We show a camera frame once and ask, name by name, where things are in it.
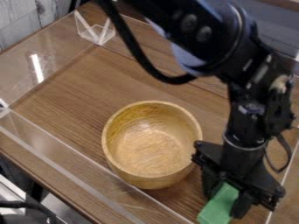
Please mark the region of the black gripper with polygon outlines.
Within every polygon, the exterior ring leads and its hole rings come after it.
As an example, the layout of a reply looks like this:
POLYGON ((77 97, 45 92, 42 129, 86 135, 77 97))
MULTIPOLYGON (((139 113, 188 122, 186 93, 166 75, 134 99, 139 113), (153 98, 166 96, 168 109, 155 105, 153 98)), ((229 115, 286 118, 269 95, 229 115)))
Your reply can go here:
POLYGON ((225 132, 224 144, 204 140, 194 142, 196 152, 192 161, 202 169, 202 189, 212 199, 228 183, 240 195, 230 210, 234 219, 242 219, 253 205, 261 205, 270 211, 277 210, 286 189, 270 174, 265 160, 269 159, 270 137, 254 136, 240 139, 225 132))

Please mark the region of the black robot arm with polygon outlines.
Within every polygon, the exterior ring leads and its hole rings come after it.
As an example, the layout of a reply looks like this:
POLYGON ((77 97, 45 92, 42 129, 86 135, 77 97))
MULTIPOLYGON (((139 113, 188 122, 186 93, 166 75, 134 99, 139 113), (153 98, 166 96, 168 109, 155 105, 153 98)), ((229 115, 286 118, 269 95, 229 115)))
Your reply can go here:
POLYGON ((214 198, 224 186, 238 195, 229 215, 241 219, 254 205, 276 209, 286 189, 268 155, 296 120, 294 76, 258 36, 258 26, 232 0, 126 0, 145 16, 173 50, 185 74, 163 75, 150 62, 133 32, 122 36, 141 66, 159 80, 184 84, 216 75, 229 86, 229 124, 221 145, 200 141, 194 162, 202 168, 204 191, 214 198))

